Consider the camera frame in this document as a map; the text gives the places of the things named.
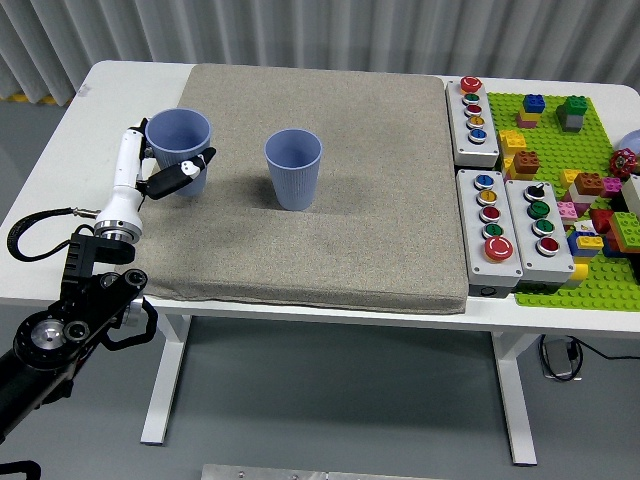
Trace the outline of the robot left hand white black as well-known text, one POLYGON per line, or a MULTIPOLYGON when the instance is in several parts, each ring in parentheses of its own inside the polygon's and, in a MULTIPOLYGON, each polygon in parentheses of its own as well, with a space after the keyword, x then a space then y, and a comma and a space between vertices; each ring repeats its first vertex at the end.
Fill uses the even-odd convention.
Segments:
POLYGON ((200 112, 185 108, 162 111, 128 128, 122 136, 112 193, 94 225, 101 238, 138 242, 143 232, 143 200, 174 193, 197 195, 216 155, 212 126, 200 112))

